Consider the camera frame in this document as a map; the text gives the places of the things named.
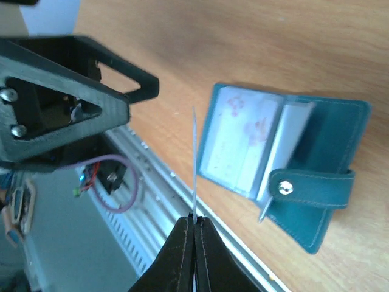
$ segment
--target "purple cable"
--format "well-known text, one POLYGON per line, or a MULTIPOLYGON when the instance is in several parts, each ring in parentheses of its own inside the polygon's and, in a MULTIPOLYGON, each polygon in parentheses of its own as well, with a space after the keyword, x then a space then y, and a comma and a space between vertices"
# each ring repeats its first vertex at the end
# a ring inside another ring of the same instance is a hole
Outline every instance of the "purple cable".
POLYGON ((86 166, 86 165, 90 165, 90 164, 93 164, 93 163, 96 163, 96 162, 100 162, 100 161, 104 161, 104 160, 119 161, 125 167, 130 169, 131 173, 133 174, 133 178, 134 178, 134 191, 133 191, 133 195, 131 196, 131 199, 130 199, 130 201, 127 204, 125 204, 124 206, 120 206, 117 209, 112 208, 106 202, 104 202, 104 200, 98 194, 96 186, 94 186, 94 184, 92 185, 92 189, 94 191, 95 197, 96 197, 97 201, 104 207, 104 209, 106 209, 106 210, 108 210, 108 211, 110 211, 112 213, 115 213, 115 214, 124 213, 124 212, 128 211, 128 209, 131 208, 133 206, 133 204, 135 203, 135 200, 136 200, 136 197, 137 197, 137 194, 138 194, 138 183, 139 183, 136 171, 134 169, 134 166, 130 163, 130 161, 128 159, 124 158, 123 156, 116 155, 116 154, 107 154, 107 155, 103 155, 103 156, 97 156, 97 157, 89 159, 89 160, 81 161, 81 162, 78 162, 78 163, 75 163, 75 164, 72 164, 72 165, 67 165, 67 166, 64 166, 64 167, 60 167, 59 170, 74 169, 76 167, 86 166))

